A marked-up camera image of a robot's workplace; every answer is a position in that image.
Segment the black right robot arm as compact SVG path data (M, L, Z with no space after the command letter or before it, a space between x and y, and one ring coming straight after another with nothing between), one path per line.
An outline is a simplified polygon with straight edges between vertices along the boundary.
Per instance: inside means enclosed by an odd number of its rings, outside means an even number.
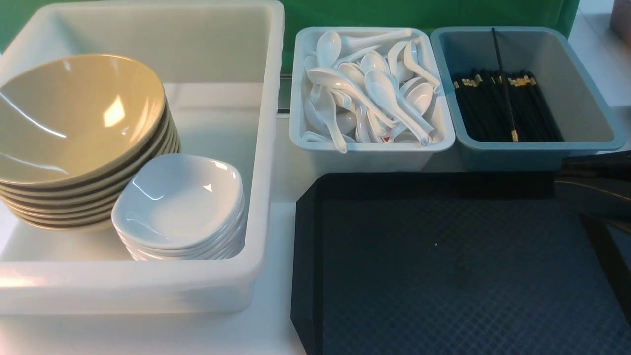
M573 211L630 232L630 151L562 159L554 192L555 198Z

